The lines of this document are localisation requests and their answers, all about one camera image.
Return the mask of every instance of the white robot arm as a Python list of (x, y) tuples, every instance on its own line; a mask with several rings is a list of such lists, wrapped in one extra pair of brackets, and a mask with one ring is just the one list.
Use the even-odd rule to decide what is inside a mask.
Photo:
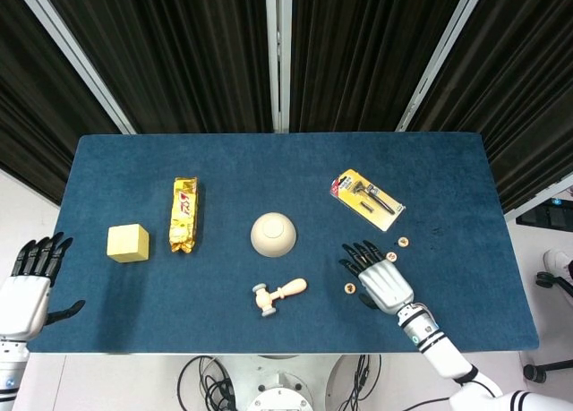
[(72, 238), (63, 241), (61, 233), (22, 247), (12, 275), (0, 287), (0, 411), (10, 411), (20, 389), (30, 358), (29, 340), (56, 321), (74, 316), (85, 304), (47, 313), (50, 291), (56, 282), (65, 251)]
[(495, 382), (462, 356), (440, 330), (428, 308), (414, 303), (414, 291), (396, 266), (373, 244), (364, 241), (364, 245), (355, 244), (353, 248), (344, 244), (354, 263), (340, 262), (360, 279), (378, 308), (397, 315), (398, 326), (438, 374), (461, 386), (461, 390), (449, 398), (453, 411), (573, 411), (573, 404), (556, 398), (523, 391), (503, 395)]

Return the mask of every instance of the yellow snack wrapper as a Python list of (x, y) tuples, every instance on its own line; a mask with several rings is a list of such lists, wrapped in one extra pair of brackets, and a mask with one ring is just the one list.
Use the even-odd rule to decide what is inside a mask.
[(198, 179), (177, 177), (173, 184), (173, 209), (171, 209), (171, 226), (169, 243), (171, 251), (183, 250), (190, 253), (195, 245), (195, 228), (197, 219)]
[(353, 169), (348, 169), (332, 182), (330, 194), (384, 232), (406, 209)]

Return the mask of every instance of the wooden block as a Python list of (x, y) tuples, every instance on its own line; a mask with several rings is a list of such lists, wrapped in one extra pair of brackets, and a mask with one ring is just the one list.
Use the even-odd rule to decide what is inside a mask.
[(137, 224), (110, 227), (107, 255), (120, 263), (146, 261), (150, 257), (150, 234)]

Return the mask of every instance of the blue table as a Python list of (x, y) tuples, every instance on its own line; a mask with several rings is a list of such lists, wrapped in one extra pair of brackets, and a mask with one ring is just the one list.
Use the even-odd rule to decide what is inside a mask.
[[(329, 195), (347, 168), (406, 211), (382, 233)], [(201, 180), (199, 239), (171, 253), (175, 176)], [(298, 240), (268, 259), (251, 247), (253, 221), (289, 216)], [(110, 226), (140, 223), (150, 259), (106, 257)], [(479, 135), (315, 133), (88, 136), (73, 162), (56, 230), (73, 236), (50, 310), (87, 301), (30, 344), (39, 352), (377, 353), (415, 351), (394, 317), (347, 295), (358, 282), (340, 245), (363, 239), (398, 254), (416, 300), (463, 351), (538, 345)], [(399, 248), (400, 236), (410, 245)], [(308, 280), (263, 319), (254, 284)]]

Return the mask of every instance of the dark curtain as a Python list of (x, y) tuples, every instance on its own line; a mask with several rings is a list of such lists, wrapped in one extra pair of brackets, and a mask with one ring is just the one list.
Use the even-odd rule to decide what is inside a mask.
[(51, 0), (140, 133), (271, 132), (265, 0)]
[(59, 203), (79, 138), (117, 128), (22, 0), (0, 33), (0, 167)]
[(394, 131), (459, 0), (294, 0), (291, 132)]
[(573, 0), (481, 0), (412, 131), (483, 136), (511, 210), (573, 171)]

